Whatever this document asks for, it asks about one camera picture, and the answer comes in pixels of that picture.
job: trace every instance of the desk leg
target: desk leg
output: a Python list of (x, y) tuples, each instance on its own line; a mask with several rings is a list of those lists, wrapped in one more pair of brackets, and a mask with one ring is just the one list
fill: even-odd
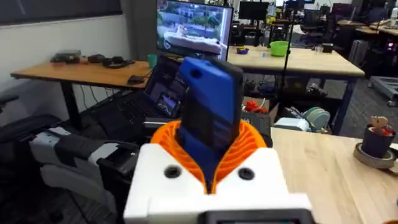
[(356, 80), (350, 80), (347, 83), (346, 90), (343, 96), (343, 102), (338, 110), (335, 125), (333, 126), (333, 134), (339, 135), (341, 127), (343, 126), (344, 117), (346, 116), (349, 101), (354, 93)]
[(320, 88), (325, 87), (325, 82), (326, 82), (326, 80), (325, 80), (324, 78), (321, 78), (321, 80), (320, 80), (320, 82), (319, 82), (319, 87), (320, 87)]
[(77, 130), (82, 129), (79, 109), (77, 108), (75, 93), (71, 83), (61, 82), (61, 88), (65, 104), (67, 106), (70, 123)]

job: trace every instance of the wooden desk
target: wooden desk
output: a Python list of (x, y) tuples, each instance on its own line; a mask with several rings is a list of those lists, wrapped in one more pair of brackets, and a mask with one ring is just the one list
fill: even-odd
[(144, 88), (146, 83), (128, 85), (131, 75), (144, 77), (150, 73), (147, 62), (135, 62), (120, 69), (104, 68), (100, 64), (54, 65), (43, 63), (11, 73), (14, 78), (42, 79), (84, 85)]
[(357, 27), (357, 28), (355, 28), (355, 30), (358, 32), (362, 32), (364, 34), (379, 34), (378, 30), (374, 30), (368, 26)]
[[(144, 88), (150, 77), (147, 62), (135, 62), (120, 69), (104, 68), (99, 64), (55, 65), (43, 63), (21, 71), (11, 73), (14, 78), (28, 78), (60, 82), (71, 124), (81, 129), (79, 110), (76, 104), (72, 84), (82, 84), (113, 88)], [(145, 82), (128, 85), (131, 75), (145, 77)]]
[(271, 131), (289, 192), (308, 195), (317, 223), (382, 224), (398, 218), (398, 180), (353, 157), (360, 139)]
[(370, 25), (370, 28), (377, 29), (378, 31), (381, 31), (381, 32), (384, 32), (387, 34), (398, 36), (398, 29), (386, 29), (385, 26), (379, 26), (379, 28), (377, 28), (377, 26), (375, 26), (375, 25)]
[[(246, 55), (236, 53), (236, 47), (230, 47), (228, 62), (242, 67), (246, 73), (280, 75), (284, 69), (285, 57), (271, 55), (271, 50), (266, 47), (247, 46)], [(333, 134), (338, 134), (343, 125), (343, 120), (348, 109), (349, 101), (354, 91), (356, 80), (364, 77), (364, 72), (345, 60), (336, 52), (331, 54), (316, 53), (310, 49), (291, 49), (287, 62), (287, 76), (321, 78), (323, 87), (325, 79), (346, 80), (346, 90), (342, 104), (332, 126)]]
[[(271, 50), (267, 47), (246, 46), (248, 54), (240, 55), (236, 53), (236, 47), (230, 47), (228, 51), (228, 62), (236, 66), (251, 70), (252, 72), (279, 72), (285, 65), (285, 57), (275, 57), (271, 55)], [(312, 75), (323, 78), (323, 76), (338, 77), (364, 77), (364, 72), (345, 60), (336, 52), (331, 54), (315, 53), (310, 49), (291, 49), (287, 70), (291, 73), (311, 73)]]
[(362, 22), (355, 22), (355, 21), (348, 21), (348, 20), (341, 20), (338, 21), (337, 24), (341, 26), (365, 26)]

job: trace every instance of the cup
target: cup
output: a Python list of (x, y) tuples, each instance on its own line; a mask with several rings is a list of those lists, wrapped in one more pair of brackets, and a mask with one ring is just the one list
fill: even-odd
[(157, 63), (157, 55), (150, 54), (150, 55), (148, 55), (147, 59), (148, 59), (149, 67), (151, 69), (154, 69), (154, 67), (156, 66), (156, 63)]
[(392, 136), (384, 136), (370, 130), (371, 124), (366, 126), (365, 135), (363, 137), (362, 151), (369, 156), (383, 158), (390, 148), (392, 140), (396, 136), (396, 132), (392, 132)]

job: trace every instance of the green bowl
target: green bowl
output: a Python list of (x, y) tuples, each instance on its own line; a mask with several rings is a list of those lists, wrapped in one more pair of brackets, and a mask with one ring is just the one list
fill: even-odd
[(287, 51), (287, 41), (274, 41), (270, 43), (271, 55), (283, 57)]

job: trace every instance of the gray wall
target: gray wall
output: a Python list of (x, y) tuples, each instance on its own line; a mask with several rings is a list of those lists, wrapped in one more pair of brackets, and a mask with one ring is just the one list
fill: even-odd
[(133, 60), (147, 60), (156, 53), (156, 0), (121, 0), (126, 16), (130, 54)]

